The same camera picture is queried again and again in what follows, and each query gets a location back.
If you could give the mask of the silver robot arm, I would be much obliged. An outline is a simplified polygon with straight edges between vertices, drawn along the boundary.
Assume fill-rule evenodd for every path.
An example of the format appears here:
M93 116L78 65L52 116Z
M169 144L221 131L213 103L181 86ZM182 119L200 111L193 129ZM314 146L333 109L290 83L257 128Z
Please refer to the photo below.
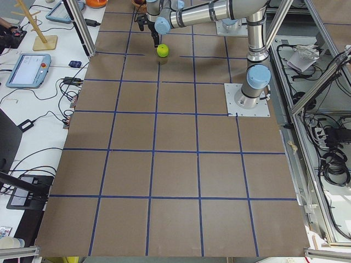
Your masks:
M147 13L135 18L140 30L147 26L154 45L160 44L159 36L174 28L206 22L246 19L248 54L246 80L235 94L235 102L245 109L255 108L261 93L269 84L271 73L267 66L266 10L268 1L209 1L185 7L183 1L147 1Z
M226 18L226 19L222 20L222 26L228 31L239 30L245 25L246 25L246 19L245 18L236 19L236 20L232 20L230 18Z

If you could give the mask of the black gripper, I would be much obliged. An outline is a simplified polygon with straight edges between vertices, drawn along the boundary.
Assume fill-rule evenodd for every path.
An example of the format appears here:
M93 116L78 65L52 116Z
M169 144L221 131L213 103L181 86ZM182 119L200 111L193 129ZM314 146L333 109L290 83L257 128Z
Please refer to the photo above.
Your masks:
M159 34L155 29L155 23L150 21L146 14L137 17L137 24L141 31L144 31L144 26L147 26L152 33L152 38L154 41L154 47L157 48L159 45Z

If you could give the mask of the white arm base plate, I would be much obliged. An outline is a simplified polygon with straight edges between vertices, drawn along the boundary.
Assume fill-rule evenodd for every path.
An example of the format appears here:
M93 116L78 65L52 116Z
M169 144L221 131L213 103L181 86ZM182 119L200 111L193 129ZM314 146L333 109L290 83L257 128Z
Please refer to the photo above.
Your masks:
M225 98L229 117L270 117L267 100L248 98L241 83L225 83Z

